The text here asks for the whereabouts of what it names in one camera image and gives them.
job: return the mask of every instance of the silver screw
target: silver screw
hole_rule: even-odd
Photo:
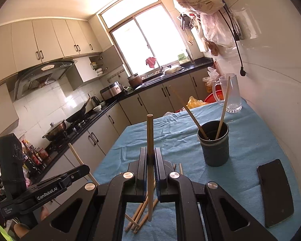
[[[88,191],[90,191],[90,190],[93,190],[95,188],[95,186],[96,185],[94,183],[87,183],[85,185],[85,189],[88,190]]]
[[[169,173],[169,176],[171,178],[179,178],[179,173],[178,172],[171,172],[171,173]]]
[[[123,174],[123,177],[127,178],[127,179],[132,178],[133,176],[134,176],[134,173],[132,173],[132,172],[125,172]]]
[[[208,182],[207,183],[207,186],[210,188],[210,189],[217,189],[218,188],[218,184],[215,183],[214,181],[211,181],[211,182]]]

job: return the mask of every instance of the frying pan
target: frying pan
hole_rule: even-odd
[[[91,100],[91,97],[89,97],[89,99],[86,101],[84,106],[82,106],[82,108],[79,111],[72,114],[69,118],[66,119],[66,121],[69,123],[73,123],[73,122],[77,121],[78,119],[80,119],[81,117],[83,117],[86,113],[86,106],[90,100]]]

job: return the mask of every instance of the dark gray cup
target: dark gray cup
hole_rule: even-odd
[[[215,140],[219,123],[219,120],[213,120],[202,125],[204,132],[211,140],[205,140],[200,130],[197,130],[204,160],[211,167],[219,167],[229,159],[229,126],[223,122],[220,137]]]

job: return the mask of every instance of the table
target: table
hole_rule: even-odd
[[[163,159],[173,164],[181,162],[183,173],[190,180],[202,184],[217,182],[262,225],[264,211],[256,169],[279,158],[290,184],[294,214],[269,231],[279,241],[290,240],[301,225],[301,196],[297,180],[288,158],[267,125],[244,100],[242,103],[239,113],[225,115],[224,121],[230,128],[230,158],[223,166],[206,165],[196,135],[197,127],[186,111],[154,120],[154,146],[161,148]],[[192,112],[199,123],[204,124],[219,120],[222,106],[212,103],[192,109]],[[146,123],[127,127],[93,173],[94,177],[103,184],[127,171],[128,164],[138,159],[140,148],[144,146]],[[138,205],[127,204],[126,213],[132,216]],[[174,203],[159,203],[154,209],[152,222],[146,222],[135,235],[132,231],[124,232],[122,240],[177,240]]]

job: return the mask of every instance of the black phone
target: black phone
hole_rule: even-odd
[[[258,166],[264,205],[265,227],[270,228],[293,212],[293,199],[287,176],[280,159]]]

